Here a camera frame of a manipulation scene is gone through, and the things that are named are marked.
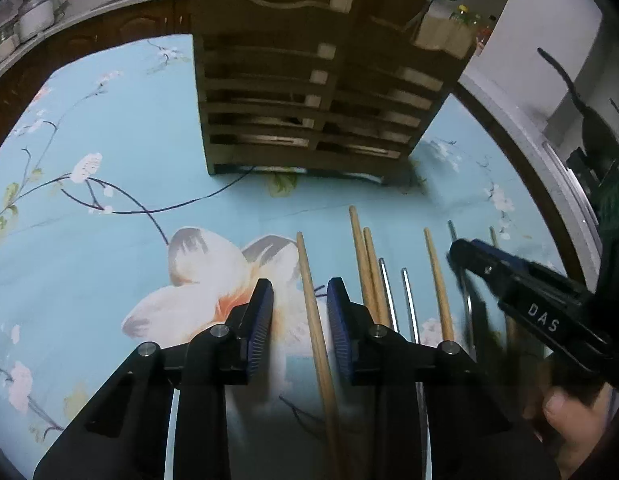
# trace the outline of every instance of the human hand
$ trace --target human hand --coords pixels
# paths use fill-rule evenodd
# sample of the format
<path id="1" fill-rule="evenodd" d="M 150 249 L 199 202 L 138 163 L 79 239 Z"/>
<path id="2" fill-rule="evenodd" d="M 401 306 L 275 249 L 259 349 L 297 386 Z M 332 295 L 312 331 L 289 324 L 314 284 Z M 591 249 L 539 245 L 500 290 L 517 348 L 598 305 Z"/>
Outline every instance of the human hand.
<path id="1" fill-rule="evenodd" d="M 557 456 L 563 480 L 578 469 L 603 436 L 610 396 L 609 384 L 603 386 L 591 407 L 571 397 L 562 388 L 552 388 L 545 395 L 545 418 L 565 439 Z"/>

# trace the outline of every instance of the brown cabinet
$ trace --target brown cabinet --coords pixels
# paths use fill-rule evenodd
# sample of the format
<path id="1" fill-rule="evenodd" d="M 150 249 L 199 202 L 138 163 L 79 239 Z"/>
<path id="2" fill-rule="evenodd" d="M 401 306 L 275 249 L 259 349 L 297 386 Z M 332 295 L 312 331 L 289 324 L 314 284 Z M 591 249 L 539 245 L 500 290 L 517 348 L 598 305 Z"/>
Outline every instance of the brown cabinet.
<path id="1" fill-rule="evenodd" d="M 0 78 L 0 145 L 54 70 L 99 50 L 192 31 L 192 0 L 152 0 L 62 30 L 22 56 Z"/>
<path id="2" fill-rule="evenodd" d="M 107 47 L 174 33 L 173 0 L 153 0 L 103 15 Z"/>

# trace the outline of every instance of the wooden rack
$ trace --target wooden rack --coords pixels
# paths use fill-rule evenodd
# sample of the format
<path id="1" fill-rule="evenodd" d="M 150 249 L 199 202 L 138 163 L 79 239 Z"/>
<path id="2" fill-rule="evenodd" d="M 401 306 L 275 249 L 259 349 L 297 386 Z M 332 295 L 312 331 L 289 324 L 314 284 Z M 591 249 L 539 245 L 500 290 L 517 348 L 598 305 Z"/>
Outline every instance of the wooden rack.
<path id="1" fill-rule="evenodd" d="M 367 8 L 365 0 L 193 0 L 210 174 L 244 166 L 381 178 L 398 171 L 473 49 L 457 57 L 416 46 Z"/>

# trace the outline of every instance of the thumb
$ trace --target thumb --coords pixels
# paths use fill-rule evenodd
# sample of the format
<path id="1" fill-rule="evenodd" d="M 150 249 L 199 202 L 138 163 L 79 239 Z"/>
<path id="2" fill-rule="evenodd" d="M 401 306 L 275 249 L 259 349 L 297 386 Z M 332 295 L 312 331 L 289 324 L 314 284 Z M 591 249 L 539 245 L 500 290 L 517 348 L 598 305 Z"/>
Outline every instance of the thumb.
<path id="1" fill-rule="evenodd" d="M 545 418 L 568 444 L 589 447 L 598 441 L 605 421 L 598 413 L 570 397 L 562 388 L 552 389 L 546 399 Z"/>

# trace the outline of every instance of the screw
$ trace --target screw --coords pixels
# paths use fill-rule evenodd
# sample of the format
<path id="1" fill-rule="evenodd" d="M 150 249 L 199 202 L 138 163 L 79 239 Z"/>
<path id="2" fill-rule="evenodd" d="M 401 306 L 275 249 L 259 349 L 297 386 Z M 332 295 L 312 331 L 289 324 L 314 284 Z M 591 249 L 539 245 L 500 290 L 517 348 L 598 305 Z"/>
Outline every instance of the screw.
<path id="1" fill-rule="evenodd" d="M 138 345 L 138 353 L 143 357 L 148 357 L 156 351 L 156 343 L 145 342 Z"/>
<path id="2" fill-rule="evenodd" d="M 458 352 L 461 351 L 461 347 L 455 341 L 443 341 L 440 344 L 440 349 L 449 355 L 456 355 Z"/>
<path id="3" fill-rule="evenodd" d="M 387 335 L 387 332 L 389 332 L 389 329 L 384 326 L 384 325 L 373 325 L 370 329 L 369 329 L 369 335 L 371 335 L 372 337 L 385 337 Z"/>
<path id="4" fill-rule="evenodd" d="M 211 330 L 209 330 L 209 333 L 214 337 L 224 337 L 229 334 L 229 327 L 223 323 L 214 325 L 211 327 Z"/>

